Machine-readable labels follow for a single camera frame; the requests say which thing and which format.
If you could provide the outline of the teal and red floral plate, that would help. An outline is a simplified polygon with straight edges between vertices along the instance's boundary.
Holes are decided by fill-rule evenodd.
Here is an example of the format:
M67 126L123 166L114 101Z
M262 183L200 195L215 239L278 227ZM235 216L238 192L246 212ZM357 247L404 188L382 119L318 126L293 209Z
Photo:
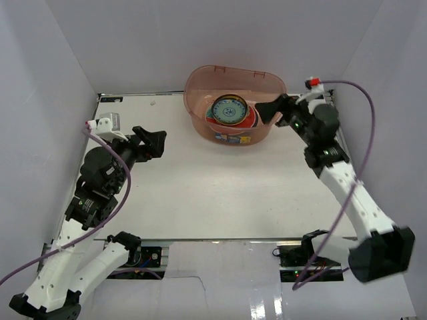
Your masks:
M249 113L246 116L246 118L238 124L235 125L224 125L219 122L217 122L214 119L213 113L211 112L211 109L208 109L205 114L205 120L208 123L213 123L215 125L220 125L222 127L225 127L226 129L248 129L252 127L257 127L259 123L259 113L253 108L249 107Z

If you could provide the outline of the black and gold patterned plate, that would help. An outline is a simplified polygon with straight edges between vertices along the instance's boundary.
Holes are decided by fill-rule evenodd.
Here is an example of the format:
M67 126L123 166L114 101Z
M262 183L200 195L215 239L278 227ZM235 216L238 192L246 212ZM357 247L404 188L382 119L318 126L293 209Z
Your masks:
M234 94L226 94L218 97L211 106L212 117L221 125L238 125L249 114L246 101Z

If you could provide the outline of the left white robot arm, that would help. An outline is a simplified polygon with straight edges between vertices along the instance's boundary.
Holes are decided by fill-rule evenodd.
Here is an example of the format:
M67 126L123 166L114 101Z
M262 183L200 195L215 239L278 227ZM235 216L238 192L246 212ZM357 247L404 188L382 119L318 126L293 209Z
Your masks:
M140 126L131 135L106 133L86 127L83 132L98 144L87 151L74 195L51 250L22 268L42 262L34 282L12 296L9 308L29 319L77 319L87 296L122 265L141 258L141 239L124 231L113 236L96 258L81 260L101 229L124 206L131 191L130 171L136 163L160 158L167 133Z

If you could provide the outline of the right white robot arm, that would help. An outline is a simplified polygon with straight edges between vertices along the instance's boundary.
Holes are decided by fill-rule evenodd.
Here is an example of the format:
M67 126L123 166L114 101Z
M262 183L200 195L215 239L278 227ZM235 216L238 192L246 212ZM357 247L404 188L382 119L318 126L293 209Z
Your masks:
M329 230L303 236L302 260L311 266L324 258L346 264L361 283L405 272L415 235L411 228L397 226L356 177L348 155L336 140L338 111L329 104L319 104L310 111L307 101L286 94L272 102L256 103L255 108L263 123L289 126L306 143L308 167L342 206ZM356 241L332 235L343 215L350 220Z

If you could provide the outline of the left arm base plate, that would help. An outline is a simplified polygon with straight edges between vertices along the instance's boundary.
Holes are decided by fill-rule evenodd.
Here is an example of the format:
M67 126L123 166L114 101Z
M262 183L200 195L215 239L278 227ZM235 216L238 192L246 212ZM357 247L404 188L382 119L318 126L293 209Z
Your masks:
M134 258L114 271L108 279L162 280L168 264L169 247L142 246Z

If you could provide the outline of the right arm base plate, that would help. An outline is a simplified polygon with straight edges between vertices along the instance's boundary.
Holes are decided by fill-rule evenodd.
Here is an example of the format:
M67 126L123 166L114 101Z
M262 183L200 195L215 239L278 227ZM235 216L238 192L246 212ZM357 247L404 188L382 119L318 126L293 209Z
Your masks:
M280 280L282 283L293 283L298 278L308 262L310 255L306 255L300 246L281 245L272 250L272 255L280 260ZM311 277L329 268L327 272L314 279L315 282L341 282L344 280L340 263L324 257L317 257L310 265L306 277Z

